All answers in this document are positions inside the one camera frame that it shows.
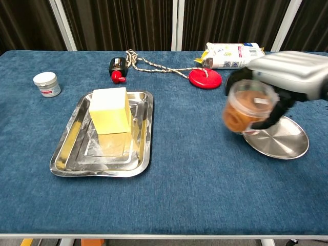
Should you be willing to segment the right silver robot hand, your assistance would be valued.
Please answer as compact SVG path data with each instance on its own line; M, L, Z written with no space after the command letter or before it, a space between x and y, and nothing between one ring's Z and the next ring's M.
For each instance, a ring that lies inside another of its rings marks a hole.
M295 102L327 100L327 57L300 51L274 52L250 61L231 73L225 82L228 95L234 83L242 79L259 80L279 95L269 117L251 128L267 129L276 124Z

